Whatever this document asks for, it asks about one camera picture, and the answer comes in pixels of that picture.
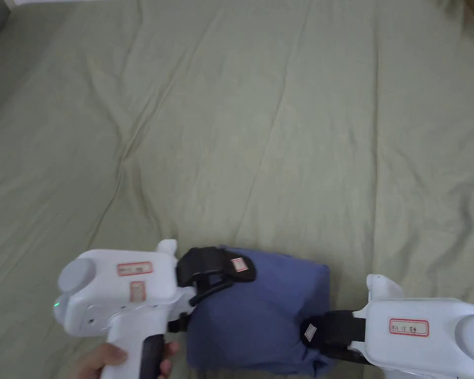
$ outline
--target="human hand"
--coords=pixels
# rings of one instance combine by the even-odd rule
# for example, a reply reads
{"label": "human hand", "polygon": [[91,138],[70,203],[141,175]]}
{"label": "human hand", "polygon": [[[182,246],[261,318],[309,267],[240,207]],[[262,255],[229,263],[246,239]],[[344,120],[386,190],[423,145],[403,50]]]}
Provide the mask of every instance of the human hand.
{"label": "human hand", "polygon": [[[164,360],[159,365],[161,379],[168,379],[172,372],[171,356],[179,351],[179,343],[171,342],[165,345]],[[128,354],[110,343],[99,345],[96,349],[81,358],[77,364],[75,379],[99,379],[106,365],[117,366],[126,361]]]}

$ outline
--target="mattress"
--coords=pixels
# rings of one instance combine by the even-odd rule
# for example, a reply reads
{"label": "mattress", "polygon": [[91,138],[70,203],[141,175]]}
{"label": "mattress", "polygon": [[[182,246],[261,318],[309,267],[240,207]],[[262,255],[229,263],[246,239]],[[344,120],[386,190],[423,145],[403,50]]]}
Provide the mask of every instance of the mattress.
{"label": "mattress", "polygon": [[[65,378],[101,341],[54,321],[67,262],[168,237],[179,255],[327,264],[336,309],[362,308],[373,272],[474,303],[472,16],[436,0],[15,9],[0,33],[0,378]],[[195,373],[179,354],[173,378],[197,376],[272,377]]]}

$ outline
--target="folded blue fabric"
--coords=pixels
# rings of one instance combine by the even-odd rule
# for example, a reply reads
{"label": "folded blue fabric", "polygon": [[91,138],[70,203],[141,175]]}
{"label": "folded blue fabric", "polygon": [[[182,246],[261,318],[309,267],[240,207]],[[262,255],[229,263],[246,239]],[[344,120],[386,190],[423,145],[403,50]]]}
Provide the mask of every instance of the folded blue fabric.
{"label": "folded blue fabric", "polygon": [[198,304],[188,327],[188,363],[198,370],[325,374],[333,361],[307,349],[299,335],[304,319],[328,311],[328,267],[287,255],[226,249],[250,257],[257,278]]}

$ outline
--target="gripper handle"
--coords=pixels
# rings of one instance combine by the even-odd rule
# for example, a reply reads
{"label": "gripper handle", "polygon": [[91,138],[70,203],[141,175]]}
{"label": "gripper handle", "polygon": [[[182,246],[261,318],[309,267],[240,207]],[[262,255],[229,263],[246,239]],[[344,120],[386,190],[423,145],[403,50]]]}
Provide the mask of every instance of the gripper handle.
{"label": "gripper handle", "polygon": [[101,379],[157,379],[163,359],[168,309],[125,311],[114,315],[107,342],[128,353],[119,366],[106,366]]}

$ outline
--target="finger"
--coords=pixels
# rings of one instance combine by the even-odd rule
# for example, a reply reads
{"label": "finger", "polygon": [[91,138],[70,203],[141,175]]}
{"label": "finger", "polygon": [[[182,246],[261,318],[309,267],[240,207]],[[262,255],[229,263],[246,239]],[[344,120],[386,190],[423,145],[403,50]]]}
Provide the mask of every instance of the finger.
{"label": "finger", "polygon": [[164,358],[169,358],[169,357],[173,356],[174,354],[177,354],[179,349],[180,349],[180,345],[179,345],[178,342],[174,341],[174,342],[167,343],[165,345]]}
{"label": "finger", "polygon": [[159,372],[161,376],[165,379],[168,379],[170,374],[172,373],[172,363],[169,360],[164,360],[159,364]]}
{"label": "finger", "polygon": [[127,353],[125,351],[113,344],[104,343],[82,358],[79,365],[79,377],[85,378],[105,365],[116,366],[126,359]]}

